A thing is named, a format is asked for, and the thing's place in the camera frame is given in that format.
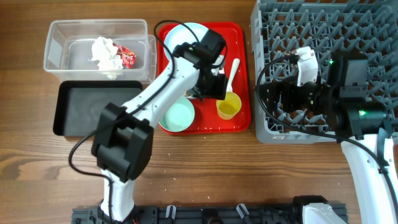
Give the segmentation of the small light blue bowl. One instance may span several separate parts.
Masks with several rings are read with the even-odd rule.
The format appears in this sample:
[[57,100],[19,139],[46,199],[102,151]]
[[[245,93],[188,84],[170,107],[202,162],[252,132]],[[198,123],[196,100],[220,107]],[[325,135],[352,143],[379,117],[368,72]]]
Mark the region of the small light blue bowl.
[[187,98],[188,100],[194,100],[198,98],[198,94],[197,92],[193,91],[193,90],[188,90],[184,93],[183,95],[185,98]]

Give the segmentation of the yellow plastic cup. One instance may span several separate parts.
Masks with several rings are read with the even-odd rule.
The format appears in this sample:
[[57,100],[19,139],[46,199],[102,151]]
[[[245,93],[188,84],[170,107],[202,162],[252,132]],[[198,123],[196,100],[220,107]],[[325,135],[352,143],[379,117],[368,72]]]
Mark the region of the yellow plastic cup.
[[216,100],[218,116],[221,119],[232,119],[241,109],[242,101],[234,92],[227,91],[224,100]]

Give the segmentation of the mint green bowl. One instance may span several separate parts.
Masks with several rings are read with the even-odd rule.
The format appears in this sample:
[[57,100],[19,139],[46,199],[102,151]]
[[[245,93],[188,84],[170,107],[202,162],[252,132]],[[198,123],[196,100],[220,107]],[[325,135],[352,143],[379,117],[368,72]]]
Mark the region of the mint green bowl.
[[159,121],[167,131],[177,133],[186,130],[193,123],[195,109],[187,98],[181,96]]

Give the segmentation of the red snack wrapper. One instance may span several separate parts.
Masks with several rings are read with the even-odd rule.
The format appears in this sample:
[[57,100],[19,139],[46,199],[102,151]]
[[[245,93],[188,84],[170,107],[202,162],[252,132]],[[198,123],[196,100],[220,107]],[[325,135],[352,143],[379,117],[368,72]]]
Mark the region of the red snack wrapper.
[[118,48],[117,54],[120,56],[124,68],[132,69],[136,62],[136,54],[123,45],[113,44]]

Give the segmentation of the white napkin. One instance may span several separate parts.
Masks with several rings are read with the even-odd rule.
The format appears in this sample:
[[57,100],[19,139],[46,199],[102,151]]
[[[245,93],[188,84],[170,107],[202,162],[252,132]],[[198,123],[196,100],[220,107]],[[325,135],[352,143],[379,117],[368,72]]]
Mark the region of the white napkin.
[[91,61],[98,62],[98,70],[112,71],[122,70],[123,61],[118,55],[118,48],[113,45],[111,39],[105,37],[98,37],[91,46],[92,58]]

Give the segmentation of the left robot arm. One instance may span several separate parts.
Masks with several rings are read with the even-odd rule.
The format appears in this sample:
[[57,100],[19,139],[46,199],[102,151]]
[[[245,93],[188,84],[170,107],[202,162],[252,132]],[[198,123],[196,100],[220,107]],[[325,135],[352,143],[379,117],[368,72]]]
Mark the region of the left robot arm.
[[224,49],[226,41],[211,29],[198,42],[177,44],[167,67],[143,92],[102,110],[91,153],[106,179],[100,210],[107,223],[125,222],[131,214],[134,181],[149,163],[154,128],[170,107],[186,92],[201,100],[225,98],[228,79],[218,72]]

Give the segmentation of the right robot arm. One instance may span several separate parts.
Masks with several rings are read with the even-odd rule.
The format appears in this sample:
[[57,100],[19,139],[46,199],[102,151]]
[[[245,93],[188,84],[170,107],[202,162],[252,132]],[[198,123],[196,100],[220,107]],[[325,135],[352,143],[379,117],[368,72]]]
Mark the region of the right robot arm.
[[[299,75],[279,82],[261,82],[265,72],[279,62],[294,62]],[[277,124],[300,133],[334,139],[348,161],[363,223],[397,223],[397,174],[391,139],[392,124],[387,108],[367,101],[368,58],[355,52],[333,52],[328,79],[311,77],[315,62],[311,55],[289,54],[265,65],[256,82],[259,106]],[[277,119],[273,112],[282,103],[284,111],[305,107],[314,115],[325,115],[334,131],[328,134],[296,128]]]

